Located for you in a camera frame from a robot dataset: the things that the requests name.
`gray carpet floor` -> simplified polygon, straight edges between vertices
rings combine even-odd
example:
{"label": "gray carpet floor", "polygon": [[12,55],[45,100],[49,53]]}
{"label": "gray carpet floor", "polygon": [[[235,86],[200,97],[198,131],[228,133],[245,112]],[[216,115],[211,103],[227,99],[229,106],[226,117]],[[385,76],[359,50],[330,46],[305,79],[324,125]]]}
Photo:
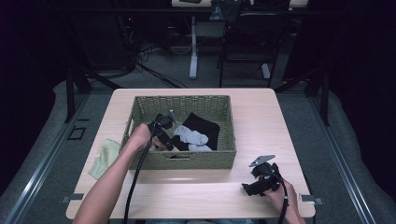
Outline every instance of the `gray carpet floor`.
{"label": "gray carpet floor", "polygon": [[[282,84],[281,75],[290,45],[292,45],[291,42],[285,43],[279,56],[273,88]],[[205,45],[200,47],[198,77],[195,80],[189,79],[189,53],[179,55],[174,52],[154,50],[142,57],[144,59],[142,63],[155,71],[161,71],[177,79],[189,88],[216,88],[219,83],[217,55],[217,51],[211,48],[206,49]],[[104,76],[114,73],[116,72],[101,72]],[[158,78],[140,69],[111,80],[124,88],[168,88]],[[29,180],[35,174],[43,158],[54,148],[54,145],[57,145],[57,138],[60,135],[64,139],[59,144],[59,153],[54,156],[50,171],[44,176],[45,180],[39,186],[31,203],[26,205],[26,212],[22,214],[21,220],[23,223],[71,223],[72,220],[65,217],[68,204],[62,200],[64,196],[69,196],[74,191],[112,93],[102,83],[93,79],[90,82],[93,91],[89,96],[81,95],[76,91],[77,101],[83,103],[79,105],[80,110],[71,125],[85,130],[80,140],[67,139],[71,133],[70,129],[66,129],[67,132],[62,135],[66,118],[65,84],[61,83],[54,89],[57,99],[49,120],[25,163],[0,199],[1,223],[10,220],[9,214],[12,214],[12,210],[21,199],[23,190],[28,186]],[[330,132],[345,157],[346,165],[353,174],[374,221],[394,223],[396,204],[376,185],[370,172],[361,162],[359,144],[338,98],[331,93],[329,103],[331,126],[323,128],[321,120],[318,119],[318,109],[315,107],[318,100],[305,98],[302,92],[303,87],[304,83],[299,84],[288,92],[278,94],[277,98],[309,185],[314,194],[325,202],[324,205],[316,207],[316,222],[365,223],[357,210],[357,205],[352,200],[345,179],[337,168],[337,159],[332,153],[333,145],[327,134]],[[276,223],[275,220],[268,220],[268,222]],[[309,218],[307,222],[313,223],[314,219]]]}

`hand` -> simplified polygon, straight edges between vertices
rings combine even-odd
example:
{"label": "hand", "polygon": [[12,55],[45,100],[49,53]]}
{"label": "hand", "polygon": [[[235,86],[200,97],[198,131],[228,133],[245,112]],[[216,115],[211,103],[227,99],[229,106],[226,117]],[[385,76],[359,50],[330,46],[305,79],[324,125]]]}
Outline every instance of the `hand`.
{"label": "hand", "polygon": [[[135,148],[137,150],[144,149],[151,137],[149,126],[146,123],[140,124],[134,129],[134,132],[129,137],[125,148]],[[152,138],[152,144],[157,147],[164,147],[164,145],[157,139]]]}
{"label": "hand", "polygon": [[[288,192],[289,199],[289,206],[286,210],[285,219],[288,221],[288,223],[305,223],[305,220],[298,212],[297,193],[294,189],[294,186],[285,179],[284,184],[286,191]],[[285,199],[285,190],[283,190],[283,187],[279,186],[276,191],[271,191],[268,189],[264,192],[264,194],[271,200],[276,210],[280,213],[282,211],[283,201]]]}

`basket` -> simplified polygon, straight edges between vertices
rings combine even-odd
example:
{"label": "basket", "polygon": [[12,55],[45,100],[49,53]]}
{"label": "basket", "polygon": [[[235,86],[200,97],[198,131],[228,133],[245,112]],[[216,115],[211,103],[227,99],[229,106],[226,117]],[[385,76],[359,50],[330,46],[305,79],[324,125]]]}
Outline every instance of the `basket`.
{"label": "basket", "polygon": [[[194,96],[136,96],[132,106],[121,147],[127,142],[134,127],[141,123],[151,123],[157,114],[168,114],[173,110],[176,119],[182,123],[192,112],[202,119],[215,122],[220,126],[218,149],[212,151],[149,151],[141,169],[145,170],[181,170],[181,169],[232,169],[236,155],[233,116],[230,96],[194,95]],[[166,130],[172,137],[176,128]],[[132,162],[136,166],[143,152],[139,151]]]}

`background table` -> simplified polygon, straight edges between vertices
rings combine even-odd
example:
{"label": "background table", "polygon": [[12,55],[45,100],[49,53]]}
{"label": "background table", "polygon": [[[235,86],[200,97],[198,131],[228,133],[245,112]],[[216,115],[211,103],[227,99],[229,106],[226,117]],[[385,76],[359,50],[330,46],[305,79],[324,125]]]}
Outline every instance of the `background table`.
{"label": "background table", "polygon": [[[253,183],[248,165],[260,155],[276,155],[280,173],[297,193],[309,194],[276,95],[271,89],[120,89],[113,93],[92,144],[75,193],[84,196],[96,180],[88,174],[105,138],[121,142],[135,96],[230,95],[236,156],[231,170],[142,170],[129,211],[130,218],[263,218],[278,217],[266,197],[249,197],[241,183]],[[134,171],[128,172],[111,218],[123,218]],[[66,215],[74,218],[82,201],[71,201]],[[299,201],[303,217],[312,217],[311,203]]]}

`chair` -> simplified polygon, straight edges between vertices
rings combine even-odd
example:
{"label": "chair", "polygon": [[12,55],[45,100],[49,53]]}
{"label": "chair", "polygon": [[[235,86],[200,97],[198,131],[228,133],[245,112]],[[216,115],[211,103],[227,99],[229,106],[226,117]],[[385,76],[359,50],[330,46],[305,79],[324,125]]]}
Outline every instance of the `chair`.
{"label": "chair", "polygon": [[270,87],[279,45],[289,28],[290,20],[279,15],[244,13],[239,15],[236,22],[227,22],[218,62],[219,87],[222,87],[224,62],[257,63],[258,70],[263,64],[270,63],[272,66],[267,84]]}

